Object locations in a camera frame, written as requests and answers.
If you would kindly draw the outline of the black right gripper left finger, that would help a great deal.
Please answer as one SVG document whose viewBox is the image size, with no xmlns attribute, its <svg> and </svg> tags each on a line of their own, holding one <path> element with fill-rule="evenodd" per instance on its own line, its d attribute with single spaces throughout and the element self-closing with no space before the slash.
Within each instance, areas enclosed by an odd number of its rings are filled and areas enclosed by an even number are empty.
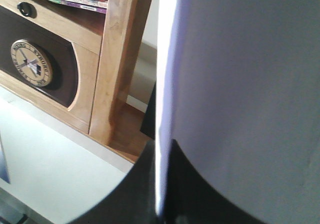
<svg viewBox="0 0 320 224">
<path fill-rule="evenodd" d="M 117 187 L 71 223 L 157 223 L 154 144 L 148 141 Z"/>
</svg>

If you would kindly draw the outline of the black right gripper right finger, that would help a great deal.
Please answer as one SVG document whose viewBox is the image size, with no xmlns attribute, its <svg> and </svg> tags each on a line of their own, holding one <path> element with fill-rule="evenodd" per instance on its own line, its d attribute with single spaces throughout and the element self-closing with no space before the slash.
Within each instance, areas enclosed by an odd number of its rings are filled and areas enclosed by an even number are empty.
<svg viewBox="0 0 320 224">
<path fill-rule="evenodd" d="M 165 223 L 262 223 L 212 188 L 175 139 L 168 161 Z"/>
</svg>

